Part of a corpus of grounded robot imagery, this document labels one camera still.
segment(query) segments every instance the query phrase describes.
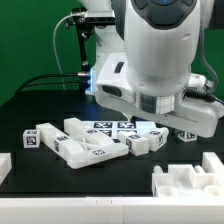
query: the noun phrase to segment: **green wall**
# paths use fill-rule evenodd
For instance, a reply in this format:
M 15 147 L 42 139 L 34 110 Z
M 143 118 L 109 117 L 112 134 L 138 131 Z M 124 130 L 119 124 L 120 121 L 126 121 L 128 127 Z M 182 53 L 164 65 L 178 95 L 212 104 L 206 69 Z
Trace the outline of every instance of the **green wall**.
M 58 73 L 52 47 L 57 22 L 80 6 L 76 0 L 7 0 L 1 1 L 0 13 L 0 105 L 13 96 L 27 79 Z M 223 96 L 224 32 L 206 32 L 206 55 L 219 74 L 217 95 Z M 77 37 L 74 29 L 58 32 L 58 53 L 65 73 L 80 70 Z M 87 43 L 90 63 L 95 60 L 94 38 Z M 194 72 L 205 73 L 198 57 Z

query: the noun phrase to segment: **black tabletop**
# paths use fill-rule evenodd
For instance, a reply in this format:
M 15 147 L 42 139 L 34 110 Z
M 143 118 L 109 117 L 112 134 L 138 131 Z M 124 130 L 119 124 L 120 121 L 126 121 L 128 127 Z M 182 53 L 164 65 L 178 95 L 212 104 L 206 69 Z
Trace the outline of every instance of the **black tabletop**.
M 27 91 L 0 107 L 0 153 L 11 153 L 12 170 L 0 186 L 0 197 L 151 196 L 155 165 L 201 165 L 203 152 L 224 159 L 224 120 L 213 138 L 183 143 L 170 129 L 167 144 L 157 152 L 132 154 L 73 170 L 41 143 L 24 149 L 25 129 L 49 122 L 63 131 L 63 120 L 125 120 L 119 112 L 100 107 L 93 97 L 75 91 Z

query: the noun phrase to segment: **white block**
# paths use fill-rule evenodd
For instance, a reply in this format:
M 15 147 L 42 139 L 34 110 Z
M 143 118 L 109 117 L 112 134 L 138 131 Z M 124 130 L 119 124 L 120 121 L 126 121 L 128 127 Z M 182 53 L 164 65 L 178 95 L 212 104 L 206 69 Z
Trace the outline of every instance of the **white block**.
M 108 135 L 91 128 L 87 122 L 80 121 L 77 118 L 64 120 L 64 128 L 65 132 L 68 133 L 71 137 L 81 135 L 88 143 L 94 145 L 106 146 L 114 143 L 113 139 Z
M 129 151 L 135 156 L 147 154 L 149 152 L 149 141 L 145 137 L 139 136 L 136 132 L 120 131 L 117 133 L 117 139 L 128 145 Z
M 24 148 L 38 148 L 40 145 L 40 131 L 39 130 L 25 130 L 23 133 Z
M 11 155 L 10 153 L 0 154 L 0 185 L 12 169 Z
M 113 144 L 96 148 L 96 145 L 85 145 L 83 142 L 82 147 L 81 143 L 70 138 L 51 124 L 37 125 L 37 129 L 40 130 L 41 141 L 66 160 L 68 166 L 73 169 L 128 154 L 128 147 L 122 143 L 113 142 Z
M 181 133 L 179 133 L 178 138 L 182 140 L 183 142 L 197 141 L 197 135 L 186 132 L 186 131 L 182 131 Z
M 128 146 L 122 143 L 113 143 L 102 146 L 97 150 L 89 150 L 68 158 L 68 165 L 73 169 L 82 168 L 109 159 L 128 154 Z
M 204 153 L 201 166 L 168 165 L 152 174 L 152 191 L 158 197 L 224 197 L 224 166 L 215 153 Z
M 167 128 L 154 128 L 144 134 L 143 137 L 149 140 L 149 150 L 155 152 L 166 144 L 168 134 L 169 130 Z
M 49 123 L 37 125 L 36 128 L 40 131 L 40 140 L 66 161 L 69 156 L 84 151 L 77 141 Z

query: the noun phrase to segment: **blue light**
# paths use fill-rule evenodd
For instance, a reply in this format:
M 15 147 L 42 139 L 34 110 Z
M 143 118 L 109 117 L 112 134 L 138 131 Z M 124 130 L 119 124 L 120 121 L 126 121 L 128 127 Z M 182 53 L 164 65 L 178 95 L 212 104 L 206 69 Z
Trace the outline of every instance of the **blue light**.
M 89 91 L 90 92 L 93 91 L 93 69 L 90 69 L 90 87 L 89 87 Z

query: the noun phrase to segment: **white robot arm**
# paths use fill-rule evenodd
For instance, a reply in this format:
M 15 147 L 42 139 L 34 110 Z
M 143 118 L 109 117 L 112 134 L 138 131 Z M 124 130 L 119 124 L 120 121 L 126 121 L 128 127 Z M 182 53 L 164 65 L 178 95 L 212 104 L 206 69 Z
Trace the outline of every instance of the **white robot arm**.
M 207 84 L 203 76 L 191 73 L 191 63 L 200 28 L 208 26 L 215 0 L 113 0 L 113 7 L 110 0 L 80 2 L 88 12 L 103 15 L 114 9 L 116 15 L 119 35 L 115 26 L 96 28 L 97 102 L 199 136 L 213 136 L 224 115 L 223 105 L 185 93 L 189 83 Z

